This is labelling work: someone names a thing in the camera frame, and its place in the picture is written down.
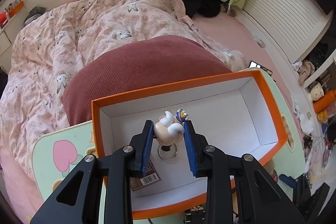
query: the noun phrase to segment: orange cylinder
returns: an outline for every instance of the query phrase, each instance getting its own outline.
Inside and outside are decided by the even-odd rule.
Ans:
[[[328,91],[320,100],[313,103],[315,113],[324,110],[328,105],[336,100],[336,90]]]

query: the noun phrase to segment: triangular cutout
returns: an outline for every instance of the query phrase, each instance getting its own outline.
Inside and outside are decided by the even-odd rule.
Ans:
[[[260,171],[254,171],[254,176],[258,186],[260,200],[263,205],[280,201],[280,196]]]
[[[59,193],[56,198],[57,202],[74,206],[76,204],[79,187],[82,183],[83,176],[84,172],[78,171],[64,187],[61,193]]]

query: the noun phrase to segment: white shutter door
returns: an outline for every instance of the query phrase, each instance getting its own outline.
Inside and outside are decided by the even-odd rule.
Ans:
[[[314,0],[246,0],[244,10],[273,37],[292,63],[317,44],[332,16],[325,15]]]

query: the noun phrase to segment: pink bedspread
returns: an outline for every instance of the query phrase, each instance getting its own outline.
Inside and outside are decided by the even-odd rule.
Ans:
[[[13,44],[12,67],[0,101],[0,149],[7,149],[34,179],[34,143],[43,134],[68,127],[61,96],[71,78],[107,51],[166,34],[196,41],[232,71],[246,68],[240,52],[229,51],[198,30],[185,16],[182,0],[65,4],[26,26]]]

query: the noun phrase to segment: red pillow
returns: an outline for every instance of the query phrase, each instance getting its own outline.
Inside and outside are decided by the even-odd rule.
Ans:
[[[72,78],[64,90],[62,103],[73,126],[92,119],[92,100],[229,72],[219,59],[196,42],[165,35],[104,53]]]

